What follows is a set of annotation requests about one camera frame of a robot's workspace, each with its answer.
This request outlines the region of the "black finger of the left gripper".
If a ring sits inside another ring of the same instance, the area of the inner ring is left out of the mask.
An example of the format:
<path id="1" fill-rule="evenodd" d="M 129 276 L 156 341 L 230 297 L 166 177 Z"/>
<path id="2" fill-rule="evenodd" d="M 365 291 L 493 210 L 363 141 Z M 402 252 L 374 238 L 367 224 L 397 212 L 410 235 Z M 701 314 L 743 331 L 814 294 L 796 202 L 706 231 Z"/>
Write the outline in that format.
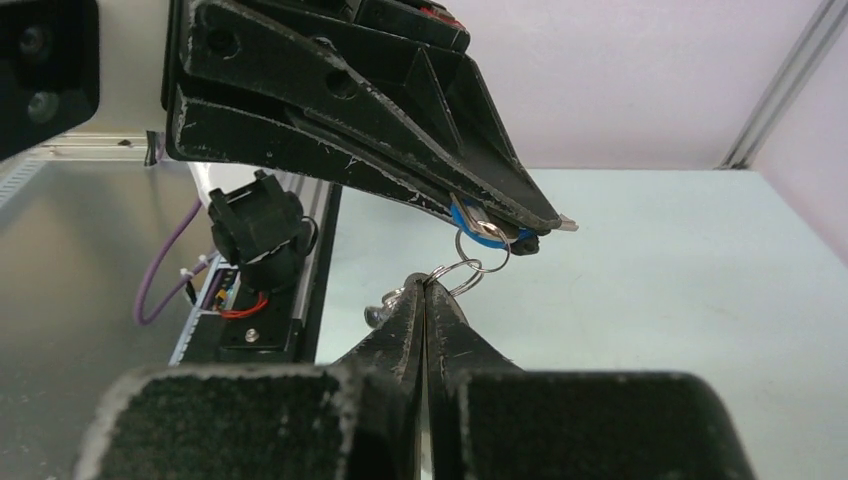
<path id="1" fill-rule="evenodd" d="M 517 160 L 491 97 L 483 86 L 455 89 L 446 107 L 463 146 L 450 162 L 425 163 L 397 133 L 395 156 L 322 125 L 300 109 L 254 92 L 175 86 L 169 94 L 167 151 L 180 161 L 239 163 L 325 180 L 422 210 L 446 222 L 451 193 L 540 230 L 540 190 Z M 539 236 L 510 246 L 534 255 Z"/>
<path id="2" fill-rule="evenodd" d="M 488 89 L 460 48 L 424 39 L 439 25 L 392 1 L 182 1 L 178 86 L 270 97 L 391 156 L 399 141 L 377 134 L 408 127 L 425 163 L 450 162 L 463 142 L 449 91 Z M 540 190 L 540 230 L 558 217 Z"/>

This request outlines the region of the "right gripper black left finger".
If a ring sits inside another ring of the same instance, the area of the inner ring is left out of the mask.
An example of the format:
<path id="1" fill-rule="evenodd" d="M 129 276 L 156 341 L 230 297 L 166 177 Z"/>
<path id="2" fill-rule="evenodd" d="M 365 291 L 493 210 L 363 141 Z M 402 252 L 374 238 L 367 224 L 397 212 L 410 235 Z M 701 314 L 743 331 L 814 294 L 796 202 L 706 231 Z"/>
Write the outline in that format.
<path id="1" fill-rule="evenodd" d="M 328 365 L 181 364 L 121 376 L 76 479 L 416 479 L 425 281 Z"/>

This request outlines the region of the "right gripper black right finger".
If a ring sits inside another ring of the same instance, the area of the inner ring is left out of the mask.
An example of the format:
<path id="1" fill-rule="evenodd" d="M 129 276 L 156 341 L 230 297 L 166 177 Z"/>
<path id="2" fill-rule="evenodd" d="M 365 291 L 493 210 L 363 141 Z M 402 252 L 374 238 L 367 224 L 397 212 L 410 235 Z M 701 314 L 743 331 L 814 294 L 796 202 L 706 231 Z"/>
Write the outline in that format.
<path id="1" fill-rule="evenodd" d="M 531 371 L 424 290 L 437 479 L 751 479 L 722 400 L 676 371 Z"/>

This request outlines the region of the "cluster of silver keyrings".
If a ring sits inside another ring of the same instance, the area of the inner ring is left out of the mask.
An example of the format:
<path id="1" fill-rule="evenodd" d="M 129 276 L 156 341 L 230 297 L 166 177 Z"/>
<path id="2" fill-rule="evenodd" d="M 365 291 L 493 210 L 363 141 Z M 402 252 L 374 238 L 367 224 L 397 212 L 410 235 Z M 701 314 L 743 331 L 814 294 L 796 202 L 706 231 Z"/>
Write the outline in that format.
<path id="1" fill-rule="evenodd" d="M 512 256 L 510 246 L 504 249 L 500 249 L 506 252 L 503 262 L 497 267 L 485 267 L 480 259 L 471 258 L 465 253 L 464 248 L 462 246 L 463 235 L 464 233 L 458 230 L 454 238 L 454 246 L 458 256 L 460 257 L 460 260 L 451 265 L 442 265 L 435 268 L 425 278 L 425 282 L 432 283 L 433 281 L 440 279 L 442 276 L 447 275 L 448 273 L 452 272 L 453 270 L 456 270 L 457 268 L 467 267 L 471 269 L 473 271 L 473 274 L 466 281 L 449 290 L 449 293 L 453 296 L 459 296 L 471 290 L 483 280 L 485 275 L 493 274 L 502 270 L 508 264 Z M 367 326 L 371 329 L 376 329 L 382 323 L 387 321 L 390 314 L 393 312 L 395 306 L 397 305 L 401 295 L 404 293 L 404 290 L 404 287 L 391 290 L 382 296 L 380 306 L 367 306 L 364 309 L 364 318 Z"/>

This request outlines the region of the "blue key tag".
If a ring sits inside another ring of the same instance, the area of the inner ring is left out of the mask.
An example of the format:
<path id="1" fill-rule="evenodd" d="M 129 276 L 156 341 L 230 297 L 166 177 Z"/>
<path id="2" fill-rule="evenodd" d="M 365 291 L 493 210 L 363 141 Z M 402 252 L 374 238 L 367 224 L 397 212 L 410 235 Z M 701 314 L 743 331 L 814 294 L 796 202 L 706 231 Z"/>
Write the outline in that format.
<path id="1" fill-rule="evenodd" d="M 504 249 L 534 236 L 529 230 L 497 223 L 481 206 L 469 199 L 452 196 L 450 212 L 460 231 L 487 248 Z"/>

